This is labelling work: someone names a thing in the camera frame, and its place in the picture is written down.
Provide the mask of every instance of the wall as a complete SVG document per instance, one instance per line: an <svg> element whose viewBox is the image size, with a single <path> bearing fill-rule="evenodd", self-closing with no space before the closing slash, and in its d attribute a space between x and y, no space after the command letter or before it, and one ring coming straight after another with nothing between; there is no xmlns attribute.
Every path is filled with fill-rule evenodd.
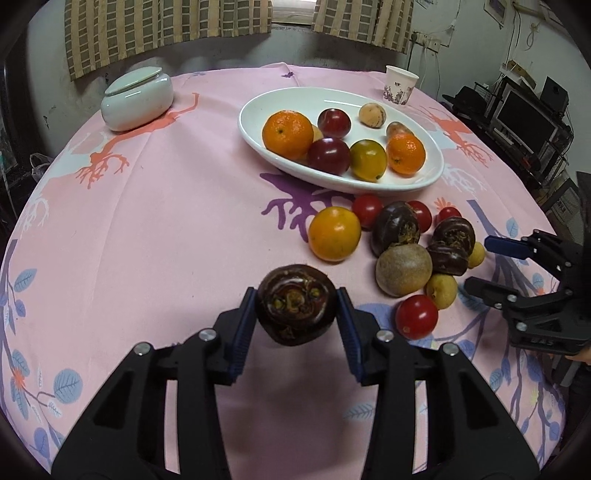
<svg viewBox="0 0 591 480"><path fill-rule="evenodd" d="M445 33L456 16L460 0L439 0L437 5L424 9L415 3L413 30L422 33L437 33L443 43L449 40ZM483 0L461 0L462 5L457 18L450 47L439 51L441 94L455 95L464 85L474 87L474 82L491 84L499 76L499 67L505 60L511 36L512 11L505 28L484 11ZM421 90L435 98L439 78L435 54L415 46L410 70L423 78Z"/></svg>
<svg viewBox="0 0 591 480"><path fill-rule="evenodd" d="M525 68L537 82L536 93L541 93L546 77L551 77L569 93L569 113L573 121L574 141L568 153L566 169L576 181L577 170L591 172L591 69L570 37L558 33L542 23L535 34L532 48L525 51L532 22L537 18L521 15L520 41L513 53L515 61Z"/></svg>

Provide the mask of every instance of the dark red fruit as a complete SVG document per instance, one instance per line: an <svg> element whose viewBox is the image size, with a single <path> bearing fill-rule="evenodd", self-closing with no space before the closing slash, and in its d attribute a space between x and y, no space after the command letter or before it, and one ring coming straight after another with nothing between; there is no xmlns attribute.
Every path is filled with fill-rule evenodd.
<svg viewBox="0 0 591 480"><path fill-rule="evenodd" d="M361 227L371 230L374 227L375 219L381 212L382 208L384 208L382 201L375 195L368 193L357 197L353 202L351 210L357 215Z"/></svg>
<svg viewBox="0 0 591 480"><path fill-rule="evenodd" d="M420 228L421 233L425 233L431 228L431 224L433 223L433 216L431 215L429 208L423 202L419 202L418 200L412 200L407 203L417 215L418 227Z"/></svg>
<svg viewBox="0 0 591 480"><path fill-rule="evenodd" d="M329 108L318 116L318 128L325 137L343 138L351 130L351 119L342 110Z"/></svg>
<svg viewBox="0 0 591 480"><path fill-rule="evenodd" d="M413 295L398 305L394 323L408 340L425 338L437 326L439 312L426 295Z"/></svg>
<svg viewBox="0 0 591 480"><path fill-rule="evenodd" d="M338 138L321 138L312 143L308 150L308 166L316 170L342 175L350 165L349 147Z"/></svg>
<svg viewBox="0 0 591 480"><path fill-rule="evenodd" d="M458 210L455 207L445 207L442 208L439 211L439 214L437 215L437 223L440 223L442 220L445 220L446 218L449 217L461 217L462 214L460 213L460 210Z"/></svg>

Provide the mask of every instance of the orange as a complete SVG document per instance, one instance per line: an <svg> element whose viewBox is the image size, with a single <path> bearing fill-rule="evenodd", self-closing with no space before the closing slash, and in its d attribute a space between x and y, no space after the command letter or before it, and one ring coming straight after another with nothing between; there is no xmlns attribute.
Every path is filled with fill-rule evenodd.
<svg viewBox="0 0 591 480"><path fill-rule="evenodd" d="M313 140L314 130L310 121L292 110L274 113L262 128L265 147L288 160L303 158Z"/></svg>
<svg viewBox="0 0 591 480"><path fill-rule="evenodd" d="M388 140L386 147L390 168L400 175L413 175L427 156L423 143L413 134L401 132Z"/></svg>
<svg viewBox="0 0 591 480"><path fill-rule="evenodd" d="M308 238L314 255L328 262L340 262L357 248L361 224L351 210L328 207L312 220Z"/></svg>

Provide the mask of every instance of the white bowl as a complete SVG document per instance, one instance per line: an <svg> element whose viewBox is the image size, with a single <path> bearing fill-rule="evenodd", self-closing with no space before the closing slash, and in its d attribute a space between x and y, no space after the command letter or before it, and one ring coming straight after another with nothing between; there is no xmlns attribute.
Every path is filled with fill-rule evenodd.
<svg viewBox="0 0 591 480"><path fill-rule="evenodd" d="M242 107L238 116L238 127L244 140L269 163L294 177L320 187L345 193L389 195L396 192L419 190L434 183L443 173L444 161L441 149L431 135L411 118L384 104L381 105L386 110L387 120L381 129L362 125L358 118L359 108L368 102L375 102L375 100L354 93L319 87L292 87L274 90L253 98ZM267 119L275 112L295 110L316 124L318 115L327 108L339 108L350 116L351 131L343 139L348 146L367 138L378 141L385 147L388 124L390 122L403 123L423 142L427 151L425 164L412 177L402 177L388 167L381 179L376 183L370 183L355 179L350 171L339 177L287 160L265 148L262 141L262 128Z"/></svg>
<svg viewBox="0 0 591 480"><path fill-rule="evenodd" d="M142 67L116 79L105 91L100 112L107 127L124 132L158 118L173 104L170 77L160 67Z"/></svg>

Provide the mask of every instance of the desk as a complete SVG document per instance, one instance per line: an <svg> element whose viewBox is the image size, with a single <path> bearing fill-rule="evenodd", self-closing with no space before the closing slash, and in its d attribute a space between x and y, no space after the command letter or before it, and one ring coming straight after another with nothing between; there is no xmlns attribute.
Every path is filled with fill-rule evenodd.
<svg viewBox="0 0 591 480"><path fill-rule="evenodd" d="M389 327L396 301L375 285L368 234L338 265L315 258L305 242L317 210L350 206L352 196L274 169L242 140L236 120L248 100L282 87L380 100L384 74L274 64L187 74L173 84L178 115L165 128L154 122L114 135L93 116L41 179L9 243L0 275L0 406L46 468L135 343L184 341L277 266L321 269ZM403 108L441 146L446 166L434 185L398 198L421 200L434 213L455 205L481 241L550 230L520 180L457 118L418 90ZM494 255L468 275L528 294L555 287L538 266ZM501 314L465 294L417 343L436 348L450 340L544 463L558 442L564 403L536 354L509 347ZM336 325L297 348L278 346L257 327L243 376L217 393L236 480L359 478L376 389L350 375ZM168 399L167 462L174 469L174 388ZM426 412L419 387L417 469L426 461Z"/></svg>

